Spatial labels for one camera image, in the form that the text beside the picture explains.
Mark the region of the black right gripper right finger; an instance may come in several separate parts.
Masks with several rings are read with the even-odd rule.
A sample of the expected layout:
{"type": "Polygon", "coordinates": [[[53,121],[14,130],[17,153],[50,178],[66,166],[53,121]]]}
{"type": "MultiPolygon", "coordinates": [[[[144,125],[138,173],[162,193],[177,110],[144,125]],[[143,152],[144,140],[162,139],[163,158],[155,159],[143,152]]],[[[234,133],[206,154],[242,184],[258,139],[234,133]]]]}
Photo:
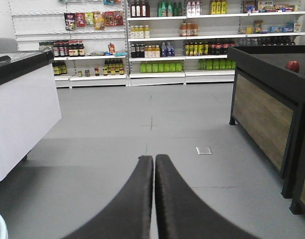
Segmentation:
{"type": "Polygon", "coordinates": [[[155,208],[161,239],[254,239],[201,200],[170,157],[155,158],[155,208]]]}

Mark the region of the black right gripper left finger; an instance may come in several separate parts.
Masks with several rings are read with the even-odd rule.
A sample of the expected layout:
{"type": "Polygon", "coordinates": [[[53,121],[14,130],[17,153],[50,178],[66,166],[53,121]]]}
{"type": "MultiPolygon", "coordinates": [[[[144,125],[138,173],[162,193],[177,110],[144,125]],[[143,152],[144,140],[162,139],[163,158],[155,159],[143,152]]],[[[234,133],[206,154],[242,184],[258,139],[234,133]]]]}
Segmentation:
{"type": "Polygon", "coordinates": [[[90,221],[66,239],[148,239],[153,201],[153,158],[140,156],[131,176],[90,221]]]}

